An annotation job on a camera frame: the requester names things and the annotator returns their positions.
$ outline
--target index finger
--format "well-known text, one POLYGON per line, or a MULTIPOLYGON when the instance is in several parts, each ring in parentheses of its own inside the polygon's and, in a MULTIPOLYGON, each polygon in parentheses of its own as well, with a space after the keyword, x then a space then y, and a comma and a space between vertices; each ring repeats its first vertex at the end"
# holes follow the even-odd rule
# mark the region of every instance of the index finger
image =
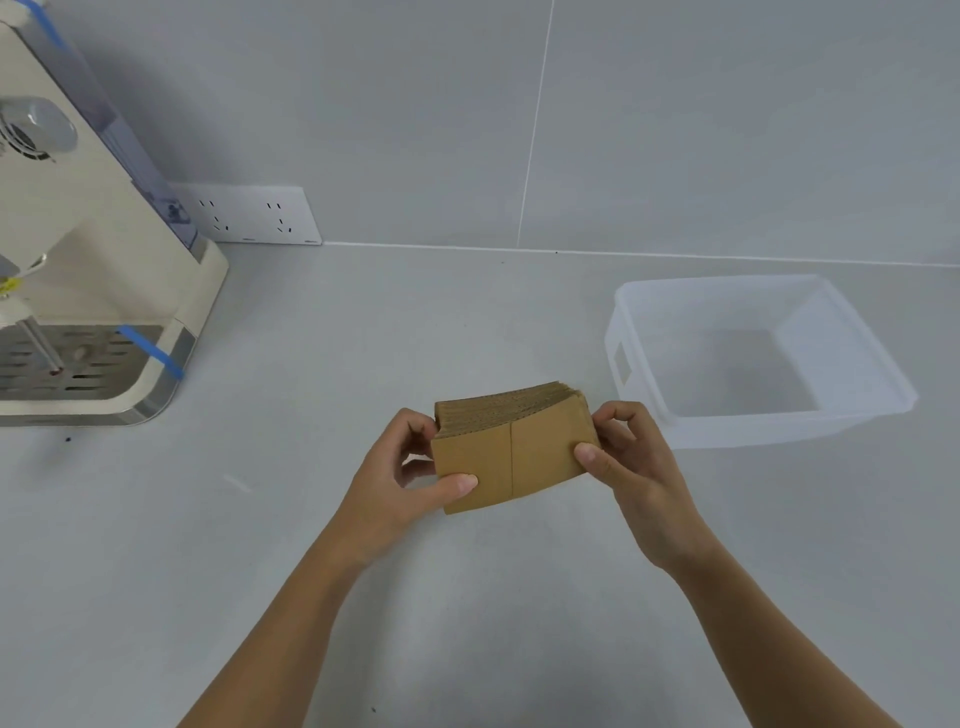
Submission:
POLYGON ((418 437, 429 442, 436 435, 437 424, 433 421, 433 418, 404 407, 390 420, 374 447, 389 449, 399 454, 411 441, 418 437))
POLYGON ((638 440, 668 447, 657 422, 647 408, 638 401, 605 402, 593 413, 593 421, 597 425, 610 420, 619 420, 626 423, 638 440))

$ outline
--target stack of brown paper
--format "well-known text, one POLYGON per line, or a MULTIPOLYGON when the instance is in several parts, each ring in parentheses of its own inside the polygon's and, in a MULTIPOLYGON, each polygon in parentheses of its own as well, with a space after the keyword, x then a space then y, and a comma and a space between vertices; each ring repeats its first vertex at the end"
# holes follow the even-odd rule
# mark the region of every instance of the stack of brown paper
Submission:
POLYGON ((560 382, 436 404, 431 443, 437 475, 471 473, 479 483, 447 513, 484 508, 562 483, 584 472, 577 443, 597 442, 581 392, 560 382))

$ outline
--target coffee machine knob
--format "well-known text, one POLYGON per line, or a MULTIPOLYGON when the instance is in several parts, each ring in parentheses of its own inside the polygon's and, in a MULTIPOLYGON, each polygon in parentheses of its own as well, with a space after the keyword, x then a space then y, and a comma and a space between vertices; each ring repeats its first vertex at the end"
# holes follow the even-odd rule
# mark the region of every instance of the coffee machine knob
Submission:
POLYGON ((56 104, 38 96, 0 98, 0 135, 25 157, 56 157, 77 148, 77 128, 56 104))

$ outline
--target translucent storage box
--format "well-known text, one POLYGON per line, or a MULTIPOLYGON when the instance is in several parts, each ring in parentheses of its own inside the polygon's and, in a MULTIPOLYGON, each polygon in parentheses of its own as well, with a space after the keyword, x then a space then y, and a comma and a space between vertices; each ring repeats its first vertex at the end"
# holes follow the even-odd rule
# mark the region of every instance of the translucent storage box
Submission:
POLYGON ((805 440, 917 400, 819 276, 639 280, 615 301, 605 344, 617 392, 647 405, 672 448, 805 440))

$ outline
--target gray countertop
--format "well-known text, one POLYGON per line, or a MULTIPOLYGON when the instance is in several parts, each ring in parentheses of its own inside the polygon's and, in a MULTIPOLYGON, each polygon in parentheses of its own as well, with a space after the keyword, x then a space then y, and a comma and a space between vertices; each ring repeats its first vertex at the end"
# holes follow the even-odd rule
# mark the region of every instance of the gray countertop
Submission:
MULTIPOLYGON (((595 406, 615 397, 603 333, 622 282, 799 272, 848 297, 916 408, 831 438, 683 451, 681 466, 734 553, 878 702, 910 725, 960 716, 960 271, 227 252, 227 285, 156 420, 0 431, 5 725, 175 725, 401 406, 552 379, 595 406)), ((323 719, 746 724, 679 591, 588 477, 429 518, 365 574, 308 725, 323 719)))

